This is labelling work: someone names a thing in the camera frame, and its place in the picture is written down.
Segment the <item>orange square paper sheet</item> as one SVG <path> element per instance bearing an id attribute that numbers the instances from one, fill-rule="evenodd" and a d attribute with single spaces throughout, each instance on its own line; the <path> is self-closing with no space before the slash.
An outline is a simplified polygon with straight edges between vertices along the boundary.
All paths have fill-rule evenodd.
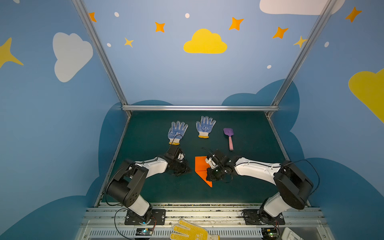
<path id="1" fill-rule="evenodd" d="M 202 157 L 195 157 L 195 172 L 197 173 L 200 178 L 205 181 L 205 183 L 210 186 L 211 188 L 213 187 L 213 184 L 211 181 L 207 180 L 207 169 L 210 169 L 211 166 L 206 162 L 207 157 L 202 156 Z"/>

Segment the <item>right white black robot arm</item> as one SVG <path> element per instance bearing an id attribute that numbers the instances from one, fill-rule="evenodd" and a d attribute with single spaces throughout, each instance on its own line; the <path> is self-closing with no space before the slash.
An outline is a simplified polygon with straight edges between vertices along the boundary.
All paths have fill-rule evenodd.
<path id="1" fill-rule="evenodd" d="M 285 224 L 282 215 L 288 209 L 303 210 L 314 187 L 313 182 L 290 161 L 263 163 L 244 157 L 224 156 L 219 150 L 205 159 L 207 180 L 223 180 L 227 175 L 252 177 L 275 185 L 278 192 L 264 200 L 260 208 L 243 210 L 249 225 Z"/>

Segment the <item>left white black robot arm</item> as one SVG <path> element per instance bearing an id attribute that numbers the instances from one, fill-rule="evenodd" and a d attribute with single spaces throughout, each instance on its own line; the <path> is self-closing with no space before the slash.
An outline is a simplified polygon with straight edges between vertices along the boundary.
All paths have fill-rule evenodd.
<path id="1" fill-rule="evenodd" d="M 191 171 L 185 154 L 178 146 L 170 146 L 160 157 L 146 161 L 125 160 L 108 183 L 105 193 L 128 209 L 128 222 L 140 225 L 155 223 L 153 206 L 142 196 L 147 178 L 171 171 L 181 176 Z"/>

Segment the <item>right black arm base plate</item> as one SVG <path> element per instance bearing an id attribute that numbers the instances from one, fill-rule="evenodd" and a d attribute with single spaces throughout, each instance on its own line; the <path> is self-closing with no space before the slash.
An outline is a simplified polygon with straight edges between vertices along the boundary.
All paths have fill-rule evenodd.
<path id="1" fill-rule="evenodd" d="M 257 209 L 244 209 L 242 210 L 242 218 L 246 225 L 285 225 L 285 219 L 282 213 L 277 217 L 270 217 L 267 214 L 259 214 Z"/>

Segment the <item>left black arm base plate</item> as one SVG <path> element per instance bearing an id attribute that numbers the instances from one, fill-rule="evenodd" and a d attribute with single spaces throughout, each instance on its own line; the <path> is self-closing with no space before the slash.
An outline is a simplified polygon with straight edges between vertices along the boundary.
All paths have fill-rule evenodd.
<path id="1" fill-rule="evenodd" d="M 166 217 L 165 209 L 149 209 L 143 216 L 139 216 L 132 210 L 128 210 L 124 224 L 127 226 L 153 226 L 164 225 Z"/>

